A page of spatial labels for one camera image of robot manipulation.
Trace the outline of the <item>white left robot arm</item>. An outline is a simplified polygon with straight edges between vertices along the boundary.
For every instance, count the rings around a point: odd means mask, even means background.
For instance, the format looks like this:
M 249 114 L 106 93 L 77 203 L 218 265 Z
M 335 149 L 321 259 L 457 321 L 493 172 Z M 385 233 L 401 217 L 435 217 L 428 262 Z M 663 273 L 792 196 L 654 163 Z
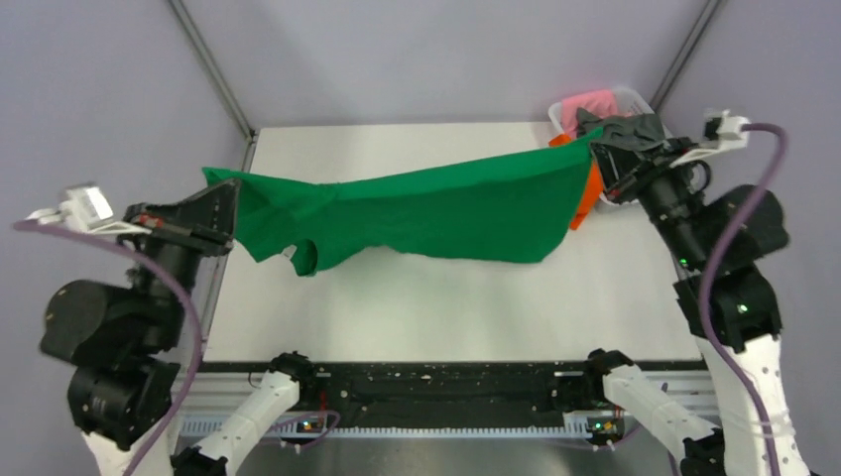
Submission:
M 47 305 L 40 342 L 44 354 L 74 368 L 68 408 L 104 475 L 233 475 L 282 414 L 316 401 L 312 363 L 284 353 L 220 429 L 171 449 L 172 423 L 202 358 L 191 292 L 201 261 L 232 250 L 239 193 L 240 181 L 226 179 L 117 216 L 101 189 L 85 183 L 16 224 L 134 262 L 128 287 L 62 286 Z

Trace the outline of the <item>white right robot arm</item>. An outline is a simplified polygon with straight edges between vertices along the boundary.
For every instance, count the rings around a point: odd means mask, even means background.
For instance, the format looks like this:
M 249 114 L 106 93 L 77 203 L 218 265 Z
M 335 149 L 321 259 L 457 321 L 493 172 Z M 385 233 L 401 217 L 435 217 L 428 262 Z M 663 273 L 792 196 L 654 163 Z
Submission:
M 758 182 L 712 202 L 692 190 L 687 170 L 753 133 L 775 139 Z M 783 209 L 770 191 L 789 149 L 768 123 L 716 133 L 703 142 L 672 138 L 644 152 L 598 140 L 589 148 L 614 202 L 636 200 L 686 276 L 673 288 L 707 367 L 720 420 L 712 423 L 652 383 L 617 350 L 597 349 L 572 389 L 567 412 L 621 409 L 668 452 L 681 475 L 807 475 L 780 373 L 782 319 L 760 259 L 789 242 Z

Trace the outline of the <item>green t shirt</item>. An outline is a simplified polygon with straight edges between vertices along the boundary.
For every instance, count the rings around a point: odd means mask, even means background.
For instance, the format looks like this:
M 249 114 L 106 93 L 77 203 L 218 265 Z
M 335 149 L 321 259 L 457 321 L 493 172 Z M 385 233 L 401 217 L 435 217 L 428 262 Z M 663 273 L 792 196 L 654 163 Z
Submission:
M 301 277 L 369 248 L 439 259 L 543 261 L 563 241 L 600 131 L 559 147 L 380 178 L 313 183 L 206 168 L 238 184 L 235 238 L 256 262 L 285 251 Z

